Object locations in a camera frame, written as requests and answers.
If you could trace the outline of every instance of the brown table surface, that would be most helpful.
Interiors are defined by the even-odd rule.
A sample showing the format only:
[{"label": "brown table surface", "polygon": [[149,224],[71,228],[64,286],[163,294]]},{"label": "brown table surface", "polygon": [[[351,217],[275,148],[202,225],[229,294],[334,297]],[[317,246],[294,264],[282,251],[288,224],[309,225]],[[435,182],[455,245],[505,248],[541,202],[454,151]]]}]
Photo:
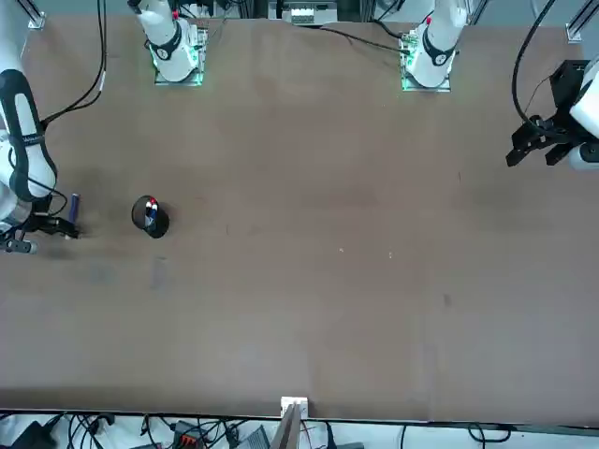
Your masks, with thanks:
[{"label": "brown table surface", "polygon": [[[135,18],[108,27],[100,101],[48,131],[87,234],[1,256],[2,406],[277,414],[295,395],[320,417],[597,422],[599,176],[505,165],[526,30],[467,28],[453,92],[403,94],[396,54],[267,21],[225,24],[201,88],[157,88]],[[42,116],[89,86],[96,33],[30,35]],[[539,30],[523,105],[577,56]],[[131,224],[144,194],[171,209],[164,239]]]}]

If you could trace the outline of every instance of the metal bracket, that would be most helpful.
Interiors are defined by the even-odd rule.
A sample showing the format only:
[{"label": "metal bracket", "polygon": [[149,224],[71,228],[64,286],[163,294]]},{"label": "metal bracket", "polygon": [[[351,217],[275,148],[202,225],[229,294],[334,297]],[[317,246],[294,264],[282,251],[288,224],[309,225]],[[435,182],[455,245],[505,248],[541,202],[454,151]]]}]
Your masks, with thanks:
[{"label": "metal bracket", "polygon": [[308,398],[281,397],[281,416],[285,416],[287,409],[294,404],[299,405],[300,418],[308,419]]},{"label": "metal bracket", "polygon": [[599,11],[599,0],[586,0],[570,22],[565,25],[568,43],[577,44],[582,41],[580,32],[589,24],[597,11]]},{"label": "metal bracket", "polygon": [[579,44],[582,42],[582,36],[579,31],[573,32],[570,23],[565,25],[565,35],[568,38],[568,44]]},{"label": "metal bracket", "polygon": [[31,19],[29,21],[29,25],[27,27],[30,30],[43,30],[44,25],[46,24],[46,13],[44,11],[40,11],[39,16],[35,20]]}]

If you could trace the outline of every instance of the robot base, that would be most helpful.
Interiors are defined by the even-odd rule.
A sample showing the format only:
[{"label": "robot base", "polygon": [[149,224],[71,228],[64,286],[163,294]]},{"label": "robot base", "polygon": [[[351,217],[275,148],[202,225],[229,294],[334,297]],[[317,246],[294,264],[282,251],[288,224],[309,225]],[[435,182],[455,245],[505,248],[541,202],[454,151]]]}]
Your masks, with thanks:
[{"label": "robot base", "polygon": [[449,82],[449,73],[447,71],[445,81],[437,87],[425,87],[419,84],[408,72],[408,66],[412,63],[414,54],[418,48],[418,37],[414,33],[403,35],[400,39],[400,49],[410,51],[409,54],[400,53],[400,76],[402,77],[402,90],[406,92],[451,92],[451,83]]},{"label": "robot base", "polygon": [[194,68],[184,80],[180,81],[169,81],[166,80],[158,71],[156,61],[153,62],[153,66],[155,68],[155,75],[153,79],[153,83],[156,86],[188,86],[188,87],[198,87],[201,86],[204,82],[204,72],[206,67],[206,45],[208,44],[208,30],[203,28],[197,29],[197,37],[194,33],[194,38],[192,41],[195,45],[190,47],[187,51],[189,53],[189,58],[197,63],[197,67]]},{"label": "robot base", "polygon": [[169,81],[165,80],[160,72],[156,70],[156,74],[153,79],[155,86],[188,86],[198,87],[202,85],[204,81],[204,71],[200,71],[199,68],[195,68],[184,80],[181,81]]}]

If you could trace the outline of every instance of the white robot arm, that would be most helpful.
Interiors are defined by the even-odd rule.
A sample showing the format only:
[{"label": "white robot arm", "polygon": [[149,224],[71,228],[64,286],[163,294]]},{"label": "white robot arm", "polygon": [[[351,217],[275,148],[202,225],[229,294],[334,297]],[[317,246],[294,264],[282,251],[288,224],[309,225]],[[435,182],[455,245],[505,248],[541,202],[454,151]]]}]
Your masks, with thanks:
[{"label": "white robot arm", "polygon": [[0,130],[0,250],[30,253],[34,248],[29,242],[14,240],[16,246],[10,248],[11,231],[75,232],[73,226],[62,228],[64,220],[49,220],[47,215],[56,184],[56,165],[46,148],[9,15],[1,7],[0,116],[5,128]]},{"label": "white robot arm", "polygon": [[167,0],[128,0],[148,38],[156,69],[170,82],[184,80],[202,62],[194,51],[197,27],[175,19]]},{"label": "white robot arm", "polygon": [[567,156],[577,170],[599,168],[599,58],[564,61],[549,77],[556,112],[534,115],[512,135],[514,149],[505,157],[512,167],[532,150],[552,147],[548,166]]},{"label": "white robot arm", "polygon": [[445,81],[467,21],[463,0],[435,0],[432,14],[412,32],[418,46],[407,71],[418,84],[435,88]]}]

